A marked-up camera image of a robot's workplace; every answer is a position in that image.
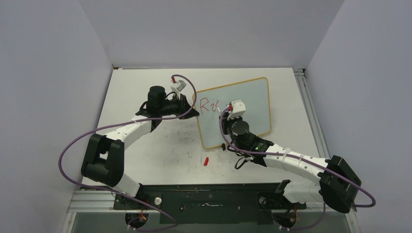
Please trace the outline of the yellow-framed whiteboard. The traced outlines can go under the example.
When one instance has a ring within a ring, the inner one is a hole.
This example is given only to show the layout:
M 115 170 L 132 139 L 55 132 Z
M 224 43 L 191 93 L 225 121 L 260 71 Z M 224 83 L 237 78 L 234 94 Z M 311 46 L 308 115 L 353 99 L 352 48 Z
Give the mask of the yellow-framed whiteboard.
M 203 148 L 209 150 L 224 143 L 219 116 L 229 108 L 229 118 L 242 117 L 257 135 L 271 131 L 269 82 L 265 77 L 250 79 L 197 91 L 195 109 Z

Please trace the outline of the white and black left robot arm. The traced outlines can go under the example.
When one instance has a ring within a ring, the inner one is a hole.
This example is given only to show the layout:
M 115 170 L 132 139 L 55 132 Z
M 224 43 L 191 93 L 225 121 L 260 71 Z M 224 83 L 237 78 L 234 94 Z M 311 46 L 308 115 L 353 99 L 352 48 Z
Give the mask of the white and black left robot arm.
M 142 136 L 154 131 L 162 117 L 171 115 L 178 119 L 189 119 L 200 114 L 191 107 L 185 95 L 180 94 L 170 100 L 163 87 L 150 87 L 147 101 L 132 118 L 131 124 L 105 135 L 95 133 L 90 137 L 81 175 L 126 194 L 125 201 L 131 208 L 141 208 L 145 196 L 139 192 L 141 184 L 124 172 L 125 150 Z

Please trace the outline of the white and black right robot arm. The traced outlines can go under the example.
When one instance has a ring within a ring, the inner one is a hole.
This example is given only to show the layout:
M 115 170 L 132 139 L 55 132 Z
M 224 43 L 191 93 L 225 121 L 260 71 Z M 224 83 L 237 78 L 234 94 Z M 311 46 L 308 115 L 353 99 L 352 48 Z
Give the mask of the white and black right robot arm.
M 245 162 L 282 169 L 298 175 L 308 183 L 284 181 L 275 194 L 281 208 L 291 204 L 321 202 L 340 213 L 349 213 L 361 187 L 361 180 L 347 161 L 337 155 L 312 157 L 283 148 L 249 132 L 242 118 L 219 117 L 219 130 L 229 149 Z

